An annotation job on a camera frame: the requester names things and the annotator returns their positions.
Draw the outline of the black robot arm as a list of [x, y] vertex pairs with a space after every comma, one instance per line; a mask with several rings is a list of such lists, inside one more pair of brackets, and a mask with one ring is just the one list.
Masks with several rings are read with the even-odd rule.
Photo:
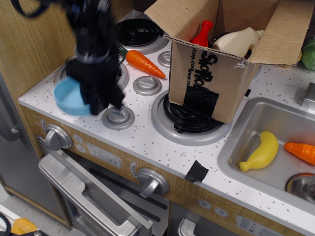
[[66, 62], [66, 73], [79, 82], [84, 103], [92, 115], [109, 105], [120, 109], [124, 94], [117, 84], [120, 72], [117, 28], [107, 0], [57, 0], [74, 31], [74, 59]]

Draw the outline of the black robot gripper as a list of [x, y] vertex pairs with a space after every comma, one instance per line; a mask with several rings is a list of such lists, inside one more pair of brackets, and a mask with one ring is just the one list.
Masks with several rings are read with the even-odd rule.
[[124, 94], [116, 82], [118, 72], [118, 54], [110, 54], [104, 61], [85, 64], [79, 59], [70, 59], [66, 63], [67, 75], [80, 84], [84, 104], [90, 105], [92, 115], [98, 115], [110, 104], [123, 105]]

